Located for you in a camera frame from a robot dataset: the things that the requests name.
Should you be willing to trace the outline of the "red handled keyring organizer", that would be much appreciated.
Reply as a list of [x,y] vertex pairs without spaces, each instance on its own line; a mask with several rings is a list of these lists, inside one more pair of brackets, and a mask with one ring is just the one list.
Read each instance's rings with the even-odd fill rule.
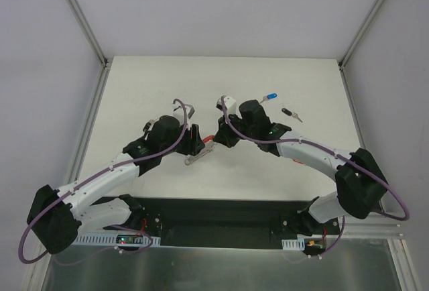
[[191,164],[195,163],[195,161],[201,159],[202,157],[204,157],[205,155],[211,153],[214,148],[216,143],[213,141],[214,139],[214,135],[208,135],[206,136],[202,142],[204,144],[204,147],[195,155],[195,156],[188,156],[185,161],[184,164],[186,166],[190,166]]

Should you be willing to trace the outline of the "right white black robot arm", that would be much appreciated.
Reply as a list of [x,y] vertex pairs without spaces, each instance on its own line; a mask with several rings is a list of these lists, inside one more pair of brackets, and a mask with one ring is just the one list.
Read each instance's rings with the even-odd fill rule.
[[335,182],[334,192],[313,198],[302,211],[287,218],[288,229],[296,234],[311,236],[329,220],[344,215],[365,219],[387,192],[385,177],[363,148],[356,152],[334,150],[309,141],[291,127],[270,121],[255,99],[237,105],[223,96],[216,107],[223,115],[215,142],[232,148],[241,140],[250,141],[265,153],[301,162]]

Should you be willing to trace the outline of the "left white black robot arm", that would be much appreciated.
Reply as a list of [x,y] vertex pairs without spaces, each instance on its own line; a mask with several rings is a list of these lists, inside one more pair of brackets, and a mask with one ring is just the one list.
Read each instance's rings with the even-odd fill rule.
[[46,251],[57,254],[79,235],[119,225],[140,230],[146,214],[136,198],[122,194],[100,204],[100,198],[159,166],[171,153],[196,156],[204,148],[199,126],[184,125],[173,116],[162,116],[148,135],[127,144],[103,170],[60,188],[41,187],[27,217],[27,224]]

